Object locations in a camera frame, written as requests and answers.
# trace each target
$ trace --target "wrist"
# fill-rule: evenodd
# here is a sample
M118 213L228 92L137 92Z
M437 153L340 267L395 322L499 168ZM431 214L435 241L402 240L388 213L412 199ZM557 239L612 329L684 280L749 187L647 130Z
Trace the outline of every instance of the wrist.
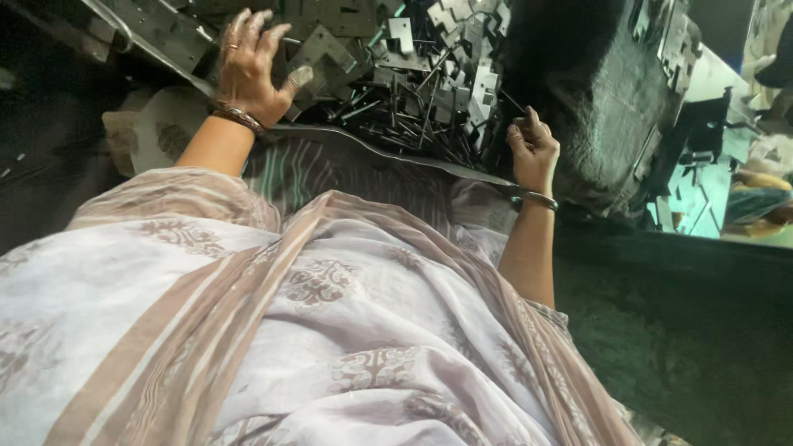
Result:
M523 208L526 209L527 207L531 206L528 205L532 203L536 206L544 207L548 210L556 212L559 210L559 203L554 200L553 198L549 197L546 194L540 194L539 192L535 192L533 190L521 189L521 200L523 200Z
M554 199L554 193L550 186L524 186L523 184L519 184L520 190L523 192L534 192L535 194L543 195L547 198Z

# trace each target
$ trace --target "hand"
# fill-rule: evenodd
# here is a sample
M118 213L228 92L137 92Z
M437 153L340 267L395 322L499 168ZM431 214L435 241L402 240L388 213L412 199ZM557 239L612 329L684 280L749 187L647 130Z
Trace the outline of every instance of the hand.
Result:
M292 25L278 25L262 34L273 18L270 10L251 14L244 9L228 25L220 47L217 100L248 113L265 127L271 127L286 113L295 94L313 78L311 67L289 74L280 90L270 81L278 42Z
M551 186L561 147L533 108L526 107L526 117L512 122L507 130L507 142L512 148L518 185L552 198Z

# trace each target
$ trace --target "finger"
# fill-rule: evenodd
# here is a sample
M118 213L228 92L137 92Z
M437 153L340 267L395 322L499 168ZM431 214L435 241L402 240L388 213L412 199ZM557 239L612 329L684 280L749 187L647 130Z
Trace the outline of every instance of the finger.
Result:
M245 8L244 10L240 11L239 14L236 15L232 19L232 22L228 24L226 27L226 33L223 37L223 46L220 47L220 57L221 60L225 60L226 56L228 56L229 52L235 51L239 47L239 33L245 24L245 21L251 16L251 10Z
M259 35L262 33L264 23L273 17L273 11L264 10L253 14L248 19L239 40L239 50L241 52L255 52L256 44L259 42Z
M289 76L286 77L284 85L281 87L278 94L281 95L284 102L291 104L297 92L300 91L305 84L311 82L311 79L314 79L314 70L310 66L304 65L289 73Z
M507 144L512 148L512 153L516 156L526 149L526 140L517 125L510 125L507 129Z
M290 29L292 29L292 25L284 23L274 26L271 30L262 34L262 38L259 39L259 45L256 47L257 57L265 58L270 62L275 57L275 53L278 52L278 43Z

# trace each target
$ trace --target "nail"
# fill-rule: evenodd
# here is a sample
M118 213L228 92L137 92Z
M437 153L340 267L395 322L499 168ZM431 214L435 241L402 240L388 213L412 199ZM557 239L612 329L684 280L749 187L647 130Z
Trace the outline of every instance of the nail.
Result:
M289 78L292 79L292 82L298 88L302 88L305 84L311 82L311 79L314 79L314 70L308 65L303 65L297 70L292 71Z
M292 25L289 23L278 25L275 28L273 28L272 36L275 40L280 40L282 37L284 37L285 34L289 32L290 29L292 29Z

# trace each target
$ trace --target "bangle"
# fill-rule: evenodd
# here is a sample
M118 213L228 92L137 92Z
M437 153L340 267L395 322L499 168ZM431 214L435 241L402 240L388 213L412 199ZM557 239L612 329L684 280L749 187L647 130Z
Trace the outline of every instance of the bangle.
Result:
M523 195L512 197L513 202L517 202L520 200L521 202L525 201L532 201L537 202L546 208L556 212L559 210L559 203L554 200L553 198L548 198L543 194L538 194L537 192L532 192L531 190L521 190Z
M212 107L213 116L222 117L223 119L228 119L229 121L248 127L253 133L259 134L265 131L264 125L262 125L261 122L234 106L214 100L211 102L210 106Z

